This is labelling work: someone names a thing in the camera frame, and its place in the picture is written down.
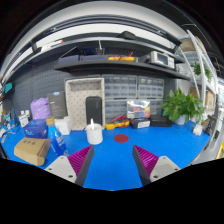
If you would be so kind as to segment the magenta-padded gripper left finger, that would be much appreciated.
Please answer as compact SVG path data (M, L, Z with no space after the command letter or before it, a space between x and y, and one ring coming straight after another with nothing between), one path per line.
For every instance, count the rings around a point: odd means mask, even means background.
M94 146L89 145L68 157L59 156L46 168L46 171L76 185L83 186L93 156Z

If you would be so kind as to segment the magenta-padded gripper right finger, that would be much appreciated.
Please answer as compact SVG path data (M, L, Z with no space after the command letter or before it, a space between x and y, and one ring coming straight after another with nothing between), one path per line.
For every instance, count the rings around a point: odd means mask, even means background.
M158 157L137 145L133 146L132 155L143 186L180 170L167 156Z

